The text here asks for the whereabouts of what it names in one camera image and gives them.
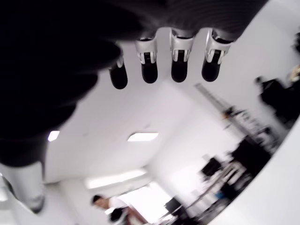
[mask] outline robotic hand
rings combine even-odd
[[[172,53],[171,75],[174,81],[183,82],[188,73],[188,58],[192,51],[197,32],[172,29],[170,31],[170,49]]]
[[[213,81],[230,45],[266,1],[6,2],[0,20],[0,173],[11,192],[33,212],[42,210],[50,132],[71,117],[78,101],[95,86],[99,70],[110,67],[116,88],[127,84],[116,41],[139,40],[143,78],[153,83],[156,38],[143,34],[171,27],[172,77],[182,82],[194,31],[210,27],[202,74]]]
[[[224,40],[217,32],[210,29],[206,38],[205,58],[202,77],[208,82],[215,81],[219,75],[223,57],[228,53],[233,41]]]
[[[154,83],[158,78],[156,58],[158,45],[156,33],[142,37],[135,42],[137,56],[142,64],[142,77],[146,83]]]

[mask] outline ceiling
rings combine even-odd
[[[158,79],[144,82],[134,43],[121,43],[128,75],[123,90],[113,87],[107,70],[73,117],[50,142],[46,181],[103,176],[145,166],[195,104],[171,78],[169,30],[158,32]],[[151,142],[127,142],[136,131],[158,131]]]
[[[286,81],[288,72],[299,63],[299,56],[291,48],[299,26],[295,15],[270,1],[231,47],[219,78],[211,83],[201,77],[206,29],[194,41],[183,83],[171,78],[169,29],[157,33],[158,80],[154,84],[142,79],[134,43],[121,43],[127,87],[115,89],[108,71],[100,72],[97,86],[80,102],[58,139],[49,143],[46,181],[106,176],[147,165],[167,141],[172,141],[174,130],[190,110],[209,110],[219,116],[193,87],[198,82],[239,109],[249,109],[284,137],[287,130],[258,100],[260,90],[254,79],[262,75]],[[159,135],[151,142],[127,142],[136,131],[158,131]]]

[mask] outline white shirt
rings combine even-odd
[[[123,202],[121,199],[117,198],[117,197],[111,197],[109,199],[109,208],[125,208],[128,205]]]

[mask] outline man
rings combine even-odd
[[[131,224],[132,221],[137,221],[140,224],[148,223],[146,219],[135,208],[133,208],[132,206],[129,207],[125,202],[115,196],[111,198],[105,198],[101,195],[95,195],[93,196],[91,203],[93,206],[102,208],[103,210],[107,210],[110,208],[126,208],[128,217],[131,218],[131,220],[128,221],[129,225],[133,225]]]

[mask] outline ceiling light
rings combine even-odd
[[[127,181],[132,178],[136,178],[146,174],[147,172],[144,169],[132,170],[129,172],[121,173],[118,175],[112,175],[107,177],[99,178],[87,178],[85,180],[85,185],[88,189],[104,187],[107,185],[120,183]]]
[[[158,136],[158,133],[135,133],[128,138],[129,142],[147,142],[152,141]]]
[[[60,134],[59,131],[51,131],[51,133],[49,134],[49,137],[48,137],[48,141],[54,141],[56,140],[56,138],[58,137],[58,135]]]
[[[0,187],[0,202],[5,202],[8,200],[8,196],[4,190],[4,188]]]

